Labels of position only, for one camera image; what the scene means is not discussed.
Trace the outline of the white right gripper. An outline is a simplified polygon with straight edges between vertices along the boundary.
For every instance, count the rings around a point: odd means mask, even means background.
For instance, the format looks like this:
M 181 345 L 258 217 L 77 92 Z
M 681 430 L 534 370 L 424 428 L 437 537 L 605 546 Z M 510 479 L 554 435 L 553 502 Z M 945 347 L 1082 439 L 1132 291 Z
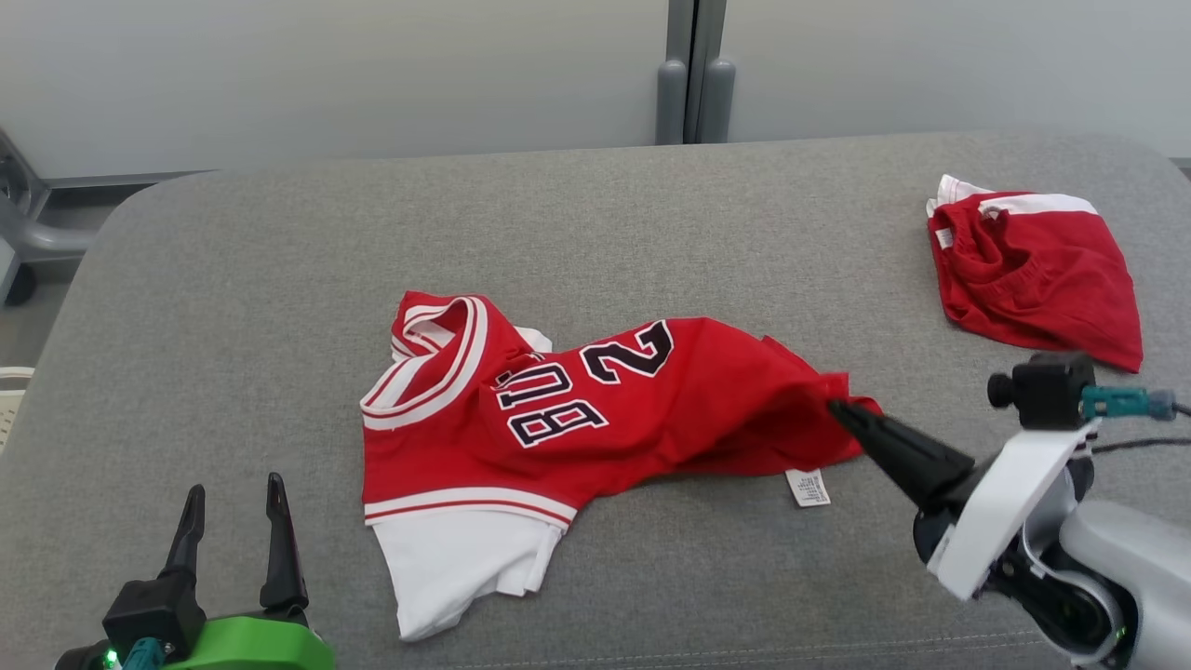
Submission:
M 958 491 L 977 471 L 969 455 L 850 400 L 829 400 L 828 408 L 919 511 L 958 505 Z M 1010 543 L 1030 530 L 1030 516 L 1039 515 L 1039 530 L 1062 526 L 1077 506 L 1064 471 L 1098 428 L 1089 422 L 1067 432 L 1022 430 L 991 461 L 956 521 L 944 513 L 919 513 L 913 537 L 928 572 L 953 596 L 969 601 L 983 591 Z

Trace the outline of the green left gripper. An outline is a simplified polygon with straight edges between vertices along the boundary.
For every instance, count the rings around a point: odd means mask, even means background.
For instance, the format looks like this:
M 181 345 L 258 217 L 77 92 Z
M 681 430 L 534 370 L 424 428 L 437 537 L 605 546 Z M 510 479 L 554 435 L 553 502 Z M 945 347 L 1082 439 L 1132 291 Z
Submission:
M 205 533 L 204 486 L 187 493 L 160 580 L 197 581 L 197 547 Z M 266 516 L 272 522 L 266 581 L 258 603 L 269 614 L 293 615 L 308 606 L 301 553 L 283 478 L 269 474 Z M 163 670 L 336 670 L 335 652 L 303 620 L 257 616 L 208 620 L 191 656 L 169 660 Z

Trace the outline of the red shorts white trim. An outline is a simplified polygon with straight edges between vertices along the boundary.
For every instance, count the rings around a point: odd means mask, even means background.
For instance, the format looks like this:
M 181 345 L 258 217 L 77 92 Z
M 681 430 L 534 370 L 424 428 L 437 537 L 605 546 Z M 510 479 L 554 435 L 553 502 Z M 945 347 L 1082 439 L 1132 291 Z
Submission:
M 1089 200 L 987 190 L 943 175 L 925 212 L 948 321 L 1010 346 L 1143 369 L 1134 280 Z

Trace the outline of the red jersey white sleeves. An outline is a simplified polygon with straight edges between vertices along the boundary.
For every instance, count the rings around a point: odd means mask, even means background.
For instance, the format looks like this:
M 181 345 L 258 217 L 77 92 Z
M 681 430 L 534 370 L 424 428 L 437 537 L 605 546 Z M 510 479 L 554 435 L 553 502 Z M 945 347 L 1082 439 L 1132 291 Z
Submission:
M 707 317 L 554 351 L 481 294 L 405 293 L 360 400 L 363 521 L 401 640 L 540 590 L 584 506 L 657 476 L 812 474 L 861 453 L 846 372 Z

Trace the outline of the cream perforated laundry basket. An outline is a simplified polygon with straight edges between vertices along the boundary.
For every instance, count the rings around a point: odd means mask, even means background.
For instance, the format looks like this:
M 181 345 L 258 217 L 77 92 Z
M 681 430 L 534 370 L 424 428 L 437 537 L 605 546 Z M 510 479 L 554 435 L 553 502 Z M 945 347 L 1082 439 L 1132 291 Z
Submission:
M 0 453 L 4 453 L 21 399 L 33 376 L 35 368 L 0 368 Z

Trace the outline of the grey fabric cushion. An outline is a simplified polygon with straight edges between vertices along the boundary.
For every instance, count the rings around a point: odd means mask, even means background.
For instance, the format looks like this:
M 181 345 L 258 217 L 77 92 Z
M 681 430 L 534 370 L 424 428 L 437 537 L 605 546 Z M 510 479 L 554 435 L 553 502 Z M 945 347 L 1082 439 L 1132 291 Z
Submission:
M 1025 361 L 944 319 L 941 175 L 1070 194 L 1114 230 L 1143 318 L 1139 386 L 1191 399 L 1191 181 L 1072 131 L 924 133 L 337 161 L 211 171 L 107 218 L 0 453 L 0 670 L 52 670 L 152 578 L 206 488 L 197 597 L 254 610 L 283 476 L 314 631 L 345 670 L 1068 670 L 1004 597 L 965 605 L 869 461 L 796 506 L 782 476 L 661 480 L 576 516 L 540 594 L 398 640 L 361 505 L 358 400 L 405 292 L 480 293 L 567 349 L 663 317 L 774 336 L 985 458 L 986 378 Z

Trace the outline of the grey frame leg with caster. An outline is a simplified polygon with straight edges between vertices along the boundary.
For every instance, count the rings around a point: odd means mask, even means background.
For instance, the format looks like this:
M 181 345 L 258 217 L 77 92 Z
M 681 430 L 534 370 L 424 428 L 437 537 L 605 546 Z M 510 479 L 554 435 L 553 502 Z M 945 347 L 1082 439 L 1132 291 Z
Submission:
M 0 300 L 5 308 L 33 296 L 35 263 L 80 259 L 94 242 L 95 230 L 55 228 L 38 220 L 50 195 L 51 188 L 0 129 Z

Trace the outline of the grey partition post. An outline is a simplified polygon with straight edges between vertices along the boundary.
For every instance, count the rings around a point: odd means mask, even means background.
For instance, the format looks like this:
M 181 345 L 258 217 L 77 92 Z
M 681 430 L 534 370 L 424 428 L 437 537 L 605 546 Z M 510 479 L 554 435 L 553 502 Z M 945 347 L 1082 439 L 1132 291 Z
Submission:
M 668 0 L 656 145 L 728 140 L 736 65 L 721 54 L 727 0 Z

